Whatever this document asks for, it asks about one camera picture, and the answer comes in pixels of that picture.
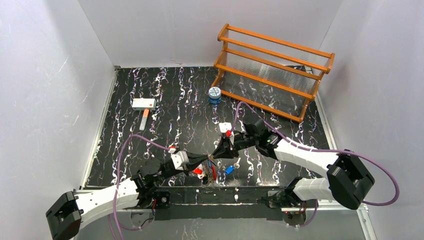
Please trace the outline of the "silver key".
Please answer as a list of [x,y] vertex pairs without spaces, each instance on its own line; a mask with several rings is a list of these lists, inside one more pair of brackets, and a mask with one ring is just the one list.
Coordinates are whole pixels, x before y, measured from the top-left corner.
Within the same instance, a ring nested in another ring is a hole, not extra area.
[[233,167],[234,167],[235,169],[238,169],[238,168],[240,167],[240,160],[241,160],[241,158],[239,157],[239,158],[237,159],[237,161],[233,164]]

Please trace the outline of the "blue key tag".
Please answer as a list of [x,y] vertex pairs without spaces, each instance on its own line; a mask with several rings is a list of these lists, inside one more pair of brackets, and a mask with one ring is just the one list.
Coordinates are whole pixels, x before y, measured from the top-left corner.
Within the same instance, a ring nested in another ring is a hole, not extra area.
[[226,169],[225,169],[225,171],[224,171],[224,173],[226,174],[226,175],[230,175],[234,170],[235,170],[236,168],[233,166],[233,165],[230,165],[230,166],[228,166]]

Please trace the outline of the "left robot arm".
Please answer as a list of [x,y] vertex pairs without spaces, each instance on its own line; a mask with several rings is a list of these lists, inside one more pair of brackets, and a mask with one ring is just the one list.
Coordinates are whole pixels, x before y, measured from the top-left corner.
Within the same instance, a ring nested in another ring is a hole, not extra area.
[[164,180],[180,173],[187,175],[208,158],[206,154],[180,150],[153,174],[138,171],[116,186],[82,194],[63,193],[45,214],[52,239],[70,240],[97,219],[121,209],[148,205]]

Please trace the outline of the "metal key organizer red handle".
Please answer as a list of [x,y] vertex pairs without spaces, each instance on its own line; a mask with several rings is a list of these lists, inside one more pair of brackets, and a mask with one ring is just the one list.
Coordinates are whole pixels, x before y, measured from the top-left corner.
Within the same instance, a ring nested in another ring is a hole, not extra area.
[[210,155],[207,160],[199,164],[192,172],[201,180],[202,185],[208,185],[217,180],[217,165]]

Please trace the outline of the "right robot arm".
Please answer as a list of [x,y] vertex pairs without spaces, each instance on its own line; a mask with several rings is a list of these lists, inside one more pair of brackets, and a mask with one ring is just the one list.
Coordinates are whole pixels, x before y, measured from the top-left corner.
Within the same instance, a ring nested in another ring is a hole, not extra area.
[[235,159],[250,147],[263,156],[304,167],[318,178],[296,177],[283,190],[263,197],[281,207],[296,206],[309,200],[336,201],[357,210],[375,183],[374,177],[352,152],[322,152],[320,149],[294,143],[269,129],[263,120],[244,125],[244,131],[232,130],[229,122],[219,123],[221,134],[214,159]]

